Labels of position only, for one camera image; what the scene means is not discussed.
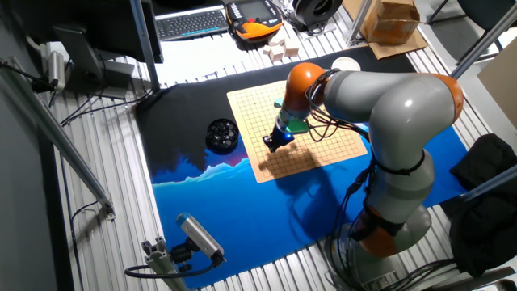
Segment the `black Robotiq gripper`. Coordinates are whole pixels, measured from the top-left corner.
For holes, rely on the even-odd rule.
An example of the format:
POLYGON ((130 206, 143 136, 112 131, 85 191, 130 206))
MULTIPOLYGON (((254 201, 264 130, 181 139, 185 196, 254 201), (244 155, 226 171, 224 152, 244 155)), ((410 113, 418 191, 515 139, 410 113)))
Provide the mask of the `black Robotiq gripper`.
POLYGON ((280 152, 283 147, 294 140, 294 136, 286 131, 283 131, 282 126, 276 122, 272 132, 263 137, 263 142, 271 153, 280 152))

